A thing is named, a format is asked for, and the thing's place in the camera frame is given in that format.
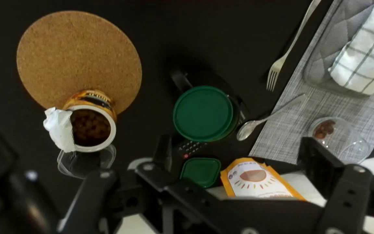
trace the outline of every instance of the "cork coaster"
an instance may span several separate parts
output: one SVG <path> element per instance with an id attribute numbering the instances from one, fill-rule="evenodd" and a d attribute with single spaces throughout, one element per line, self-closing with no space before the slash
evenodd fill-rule
<path id="1" fill-rule="evenodd" d="M 85 12 L 57 12 L 34 22 L 18 44 L 17 67 L 25 88 L 44 108 L 63 108 L 72 95 L 96 88 L 121 113 L 142 83 L 131 40 L 113 23 Z"/>

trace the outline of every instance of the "fork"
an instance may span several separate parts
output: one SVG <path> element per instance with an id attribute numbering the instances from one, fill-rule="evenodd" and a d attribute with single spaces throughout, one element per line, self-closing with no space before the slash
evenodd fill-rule
<path id="1" fill-rule="evenodd" d="M 277 80 L 278 80 L 278 77 L 279 77 L 279 73 L 282 70 L 282 66 L 283 64 L 286 62 L 292 47 L 295 45 L 296 40 L 299 39 L 307 21 L 309 19 L 309 17 L 312 15 L 312 13 L 315 12 L 315 9 L 317 8 L 317 5 L 320 4 L 321 0 L 312 0 L 312 2 L 309 4 L 305 14 L 304 14 L 304 18 L 302 21 L 302 25 L 296 32 L 296 35 L 294 36 L 292 39 L 292 43 L 291 45 L 289 47 L 287 52 L 279 57 L 269 69 L 269 73 L 268 73 L 268 80 L 266 80 L 266 90 L 269 91 L 274 91 L 276 90 L 276 84 L 277 84 Z"/>

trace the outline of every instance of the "black table surface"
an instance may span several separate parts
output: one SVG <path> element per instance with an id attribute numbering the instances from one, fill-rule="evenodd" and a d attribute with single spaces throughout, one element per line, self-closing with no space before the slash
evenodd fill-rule
<path id="1" fill-rule="evenodd" d="M 44 109 L 24 88 L 16 66 L 21 35 L 38 18 L 57 10 L 99 14 L 124 30 L 143 65 L 143 84 L 120 116 L 116 169 L 151 157 L 163 134 L 173 134 L 174 87 L 169 57 L 189 56 L 208 64 L 248 105 L 251 116 L 268 113 L 279 92 L 265 90 L 273 61 L 286 49 L 309 0 L 0 0 L 0 130 L 33 168 L 65 212 L 81 181 L 57 171 L 59 149 L 43 129 Z M 221 153 L 246 156 L 256 134 Z"/>

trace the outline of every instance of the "green container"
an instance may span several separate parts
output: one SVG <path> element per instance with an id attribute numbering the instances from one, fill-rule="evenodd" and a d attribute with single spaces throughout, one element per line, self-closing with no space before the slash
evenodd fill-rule
<path id="1" fill-rule="evenodd" d="M 181 178 L 189 178 L 202 187 L 212 187 L 218 179 L 221 161 L 213 157 L 189 158 L 182 169 Z"/>
<path id="2" fill-rule="evenodd" d="M 177 131 L 194 142 L 216 142 L 235 127 L 237 116 L 228 95 L 211 86 L 185 92 L 176 103 L 173 122 Z"/>

